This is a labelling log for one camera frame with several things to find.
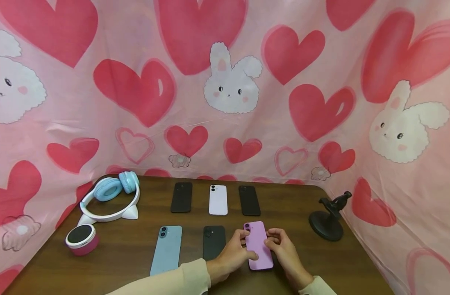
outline phone case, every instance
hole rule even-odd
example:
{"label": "phone case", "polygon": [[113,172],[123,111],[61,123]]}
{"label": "phone case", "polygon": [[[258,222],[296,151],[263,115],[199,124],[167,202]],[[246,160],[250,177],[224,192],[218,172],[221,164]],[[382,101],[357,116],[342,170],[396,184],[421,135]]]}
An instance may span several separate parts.
{"label": "phone case", "polygon": [[261,209],[254,186],[239,186],[241,213],[245,216],[260,216]]}
{"label": "phone case", "polygon": [[225,228],[221,225],[204,227],[202,257],[205,261],[217,258],[226,245]]}
{"label": "phone case", "polygon": [[217,186],[215,184],[210,186],[209,214],[210,215],[228,214],[226,186]]}
{"label": "phone case", "polygon": [[153,263],[151,264],[150,276],[178,268],[179,252],[181,251],[181,237],[181,226],[160,227],[155,254],[153,256]]}
{"label": "phone case", "polygon": [[178,182],[174,186],[173,200],[171,201],[172,213],[186,213],[191,211],[193,197],[193,184],[190,182]]}
{"label": "phone case", "polygon": [[262,221],[247,222],[243,224],[243,228],[250,231],[250,235],[245,238],[246,248],[249,251],[256,252],[258,255],[258,260],[256,261],[248,259],[250,269],[268,270],[273,268],[274,262],[271,256],[271,250],[264,244],[264,240],[268,238],[264,229],[264,223]]}

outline wooden table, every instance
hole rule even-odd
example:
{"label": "wooden table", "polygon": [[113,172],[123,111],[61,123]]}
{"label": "wooden table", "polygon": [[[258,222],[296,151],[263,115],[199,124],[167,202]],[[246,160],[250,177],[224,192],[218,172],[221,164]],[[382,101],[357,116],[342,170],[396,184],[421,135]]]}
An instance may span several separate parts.
{"label": "wooden table", "polygon": [[[339,242],[325,241],[312,231],[308,223],[309,214],[323,210],[318,200],[327,196],[319,187],[255,183],[261,216],[248,217],[241,214],[238,186],[250,183],[193,179],[191,212],[173,214],[169,209],[173,188],[178,181],[185,180],[140,177],[139,219],[95,224],[100,243],[84,257],[73,256],[64,244],[66,234],[80,218],[80,209],[76,207],[5,294],[106,294],[148,276],[161,226],[182,226],[181,264],[201,257],[204,226],[224,226],[229,239],[235,229],[243,228],[243,223],[257,220],[262,220],[266,228],[285,229],[305,268],[326,280],[338,295],[393,294],[343,220],[345,234]],[[208,214],[211,184],[227,186],[227,216]],[[95,214],[111,214],[129,204],[132,197],[122,193],[109,202],[93,201],[89,209]],[[276,263],[271,271],[253,273],[244,264],[224,283],[212,288],[209,294],[285,295],[296,292],[290,289]]]}

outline light blue smartphone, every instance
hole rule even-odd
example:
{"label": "light blue smartphone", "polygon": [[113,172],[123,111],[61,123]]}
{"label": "light blue smartphone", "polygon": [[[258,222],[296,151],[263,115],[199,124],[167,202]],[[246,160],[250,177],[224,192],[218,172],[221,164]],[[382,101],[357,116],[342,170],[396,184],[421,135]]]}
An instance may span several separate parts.
{"label": "light blue smartphone", "polygon": [[179,266],[181,251],[181,226],[162,226],[159,229],[150,276],[175,270]]}

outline fabric backdrop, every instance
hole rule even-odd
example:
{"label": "fabric backdrop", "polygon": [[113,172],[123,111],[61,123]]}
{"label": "fabric backdrop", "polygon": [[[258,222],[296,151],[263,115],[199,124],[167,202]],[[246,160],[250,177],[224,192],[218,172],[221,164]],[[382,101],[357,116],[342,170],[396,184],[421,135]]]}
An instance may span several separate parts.
{"label": "fabric backdrop", "polygon": [[0,0],[0,293],[124,170],[350,190],[393,291],[450,294],[450,0]]}

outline pink smartphone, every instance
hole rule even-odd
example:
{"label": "pink smartphone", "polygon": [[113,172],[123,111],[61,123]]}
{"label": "pink smartphone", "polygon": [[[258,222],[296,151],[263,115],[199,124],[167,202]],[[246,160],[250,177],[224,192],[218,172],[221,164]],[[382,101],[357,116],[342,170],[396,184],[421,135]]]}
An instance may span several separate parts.
{"label": "pink smartphone", "polygon": [[250,269],[268,270],[273,268],[274,263],[271,257],[271,250],[264,244],[264,240],[268,238],[264,229],[264,223],[262,221],[247,222],[243,224],[243,228],[250,232],[250,235],[245,238],[246,248],[249,251],[256,252],[258,256],[256,261],[248,259]]}

